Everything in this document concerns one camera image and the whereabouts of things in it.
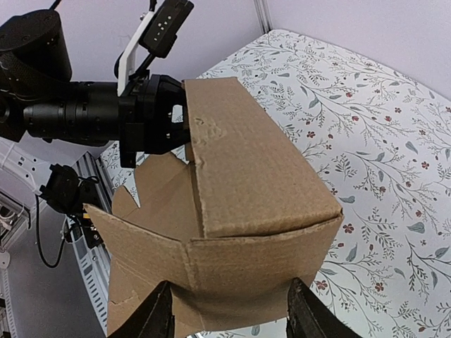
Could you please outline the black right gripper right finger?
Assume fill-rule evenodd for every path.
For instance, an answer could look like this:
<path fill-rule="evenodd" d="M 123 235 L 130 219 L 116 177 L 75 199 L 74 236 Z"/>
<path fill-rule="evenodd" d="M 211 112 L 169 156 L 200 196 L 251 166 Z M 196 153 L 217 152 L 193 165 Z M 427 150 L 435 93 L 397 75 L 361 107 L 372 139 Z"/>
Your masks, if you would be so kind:
<path fill-rule="evenodd" d="M 342 323 L 310 288 L 293 278 L 287 295 L 286 337 L 290 338 L 360 338 Z"/>

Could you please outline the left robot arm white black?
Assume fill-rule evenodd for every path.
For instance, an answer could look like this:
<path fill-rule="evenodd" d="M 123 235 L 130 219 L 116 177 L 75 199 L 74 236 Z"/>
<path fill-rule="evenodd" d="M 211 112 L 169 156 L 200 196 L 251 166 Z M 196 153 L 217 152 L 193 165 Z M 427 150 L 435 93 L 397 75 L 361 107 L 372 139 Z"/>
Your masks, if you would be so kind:
<path fill-rule="evenodd" d="M 121 166 L 136 155 L 165 154 L 189 142 L 173 121 L 186 104 L 181 83 L 151 74 L 155 58 L 167 57 L 190 14 L 189 1 L 151 5 L 115 66 L 113 82 L 74 82 L 55 8 L 16 15 L 1 26 L 1 167 L 35 194 L 78 177 L 18 148 L 24 134 L 85 146 L 119 143 Z"/>

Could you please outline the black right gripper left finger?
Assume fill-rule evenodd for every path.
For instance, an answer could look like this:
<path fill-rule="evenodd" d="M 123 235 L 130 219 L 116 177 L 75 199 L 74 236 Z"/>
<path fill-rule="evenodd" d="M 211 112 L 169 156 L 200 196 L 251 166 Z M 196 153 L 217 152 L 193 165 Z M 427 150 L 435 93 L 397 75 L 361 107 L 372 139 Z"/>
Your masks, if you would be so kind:
<path fill-rule="evenodd" d="M 109 337 L 173 338 L 175 316 L 169 281 L 160 282 L 132 315 Z"/>

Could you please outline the brown cardboard paper box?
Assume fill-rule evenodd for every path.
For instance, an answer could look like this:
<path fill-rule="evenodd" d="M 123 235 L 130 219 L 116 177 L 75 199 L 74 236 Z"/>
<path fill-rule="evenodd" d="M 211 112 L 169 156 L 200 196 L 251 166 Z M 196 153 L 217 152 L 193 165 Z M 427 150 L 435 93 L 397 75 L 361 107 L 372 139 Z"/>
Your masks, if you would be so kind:
<path fill-rule="evenodd" d="M 119 187 L 111 212 L 86 205 L 111 254 L 107 332 L 162 281 L 175 334 L 285 317 L 293 278 L 310 284 L 342 206 L 297 147 L 234 77 L 186 80 L 187 158 L 151 155 L 138 196 Z"/>

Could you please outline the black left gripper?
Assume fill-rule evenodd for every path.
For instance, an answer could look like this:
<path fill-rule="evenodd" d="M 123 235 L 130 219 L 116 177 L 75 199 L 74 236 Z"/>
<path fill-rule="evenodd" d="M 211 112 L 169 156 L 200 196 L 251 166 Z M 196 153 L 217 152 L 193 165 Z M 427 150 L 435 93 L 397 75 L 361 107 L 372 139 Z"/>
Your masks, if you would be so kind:
<path fill-rule="evenodd" d="M 118 98 L 121 167 L 134 168 L 138 152 L 162 155 L 187 143 L 187 128 L 172 120 L 187 106 L 182 83 L 168 75 L 136 77 Z"/>

